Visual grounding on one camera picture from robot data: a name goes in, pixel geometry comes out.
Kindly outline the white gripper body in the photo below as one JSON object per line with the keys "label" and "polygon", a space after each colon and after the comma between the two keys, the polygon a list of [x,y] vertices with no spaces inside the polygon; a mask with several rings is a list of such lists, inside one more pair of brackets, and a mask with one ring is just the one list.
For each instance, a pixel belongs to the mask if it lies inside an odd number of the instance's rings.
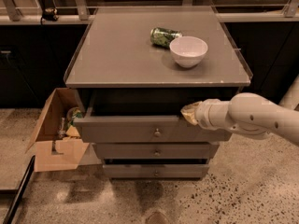
{"label": "white gripper body", "polygon": [[207,99],[195,109],[198,125],[206,130],[229,130],[233,121],[228,113],[229,102]]}

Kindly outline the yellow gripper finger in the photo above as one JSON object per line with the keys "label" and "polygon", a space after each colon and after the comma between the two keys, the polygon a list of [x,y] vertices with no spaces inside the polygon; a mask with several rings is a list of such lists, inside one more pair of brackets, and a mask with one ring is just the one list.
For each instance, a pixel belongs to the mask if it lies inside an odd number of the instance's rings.
{"label": "yellow gripper finger", "polygon": [[183,117],[192,125],[198,124],[198,120],[195,118],[193,113],[183,113]]}
{"label": "yellow gripper finger", "polygon": [[189,104],[189,105],[185,105],[181,108],[180,112],[182,114],[191,114],[194,112],[194,110],[201,104],[202,102],[199,101],[199,102],[195,102],[195,103],[192,103],[192,104]]}

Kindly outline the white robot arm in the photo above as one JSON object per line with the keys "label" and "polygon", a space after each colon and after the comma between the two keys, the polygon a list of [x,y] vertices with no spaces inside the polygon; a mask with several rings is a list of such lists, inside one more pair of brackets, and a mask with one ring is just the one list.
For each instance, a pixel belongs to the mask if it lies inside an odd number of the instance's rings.
{"label": "white robot arm", "polygon": [[251,92],[235,95],[230,101],[207,99],[181,110],[192,125],[211,131],[218,129],[251,139],[265,139],[270,133],[299,145],[299,76],[278,105]]}

